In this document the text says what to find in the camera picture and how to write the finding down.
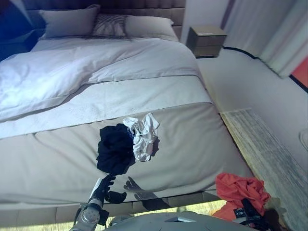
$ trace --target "curtain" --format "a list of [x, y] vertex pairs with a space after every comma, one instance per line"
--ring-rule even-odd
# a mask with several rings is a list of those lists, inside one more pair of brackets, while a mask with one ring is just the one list
[[288, 77], [308, 52], [306, 0], [236, 0], [224, 30], [225, 47], [259, 57]]

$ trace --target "decorative pillow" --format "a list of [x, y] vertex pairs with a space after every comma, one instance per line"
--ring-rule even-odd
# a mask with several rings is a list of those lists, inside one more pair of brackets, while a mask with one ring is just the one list
[[92, 32], [94, 37], [124, 39], [125, 19], [127, 15], [99, 14]]
[[168, 18], [152, 16], [131, 16], [126, 18], [125, 31], [129, 38], [161, 38], [179, 41]]
[[71, 11], [40, 10], [39, 13], [46, 22], [44, 37], [50, 39], [54, 37], [89, 35], [93, 30], [97, 12], [97, 7]]

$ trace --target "nightstand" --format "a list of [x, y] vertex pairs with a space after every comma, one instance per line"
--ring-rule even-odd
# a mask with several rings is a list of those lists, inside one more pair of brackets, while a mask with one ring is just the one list
[[217, 57], [226, 37], [217, 26], [191, 26], [186, 46], [196, 57]]

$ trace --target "white cloth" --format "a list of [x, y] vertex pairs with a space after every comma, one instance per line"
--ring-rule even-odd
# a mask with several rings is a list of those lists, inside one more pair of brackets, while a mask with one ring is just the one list
[[149, 161], [153, 152], [153, 143], [157, 139], [159, 122], [152, 113], [148, 113], [142, 120], [128, 117], [123, 124], [134, 134], [134, 155], [137, 160]]

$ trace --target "gray bedspread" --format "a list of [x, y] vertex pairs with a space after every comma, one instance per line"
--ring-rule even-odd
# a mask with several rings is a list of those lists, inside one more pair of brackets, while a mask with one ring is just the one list
[[[143, 118], [145, 113], [130, 117]], [[252, 176], [211, 103], [153, 111], [159, 150], [148, 162], [136, 161], [117, 176], [112, 190], [125, 192], [130, 176], [137, 184], [126, 201], [215, 189], [221, 172]], [[0, 201], [85, 202], [95, 182], [107, 174], [96, 168], [99, 129], [123, 118], [60, 128], [0, 140]]]

